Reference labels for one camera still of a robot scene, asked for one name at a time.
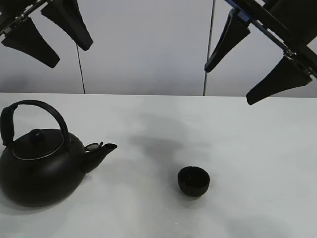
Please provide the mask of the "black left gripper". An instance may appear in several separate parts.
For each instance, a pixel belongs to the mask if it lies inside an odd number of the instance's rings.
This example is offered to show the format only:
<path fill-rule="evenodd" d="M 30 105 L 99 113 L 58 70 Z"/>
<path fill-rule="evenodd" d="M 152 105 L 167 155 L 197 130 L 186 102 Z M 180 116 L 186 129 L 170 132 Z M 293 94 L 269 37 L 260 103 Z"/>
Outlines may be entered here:
<path fill-rule="evenodd" d="M 84 51 L 93 39 L 83 21 L 76 0 L 1 0 L 0 36 L 2 44 L 37 59 L 50 68 L 60 61 L 57 53 L 44 40 L 29 17 L 47 4 L 41 14 L 59 26 Z"/>

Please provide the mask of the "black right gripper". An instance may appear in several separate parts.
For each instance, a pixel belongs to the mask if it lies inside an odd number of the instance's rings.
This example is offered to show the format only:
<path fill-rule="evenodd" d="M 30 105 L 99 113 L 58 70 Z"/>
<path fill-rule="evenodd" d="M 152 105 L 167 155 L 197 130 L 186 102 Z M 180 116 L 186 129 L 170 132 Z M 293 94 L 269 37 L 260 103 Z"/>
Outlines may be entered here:
<path fill-rule="evenodd" d="M 253 24 L 283 49 L 285 56 L 246 94 L 249 105 L 312 82 L 311 76 L 317 75 L 317 56 L 308 43 L 317 36 L 315 0 L 267 0 L 264 5 L 254 0 L 230 0 L 228 3 L 233 8 L 205 64 L 206 73 L 250 34 L 249 25 Z"/>

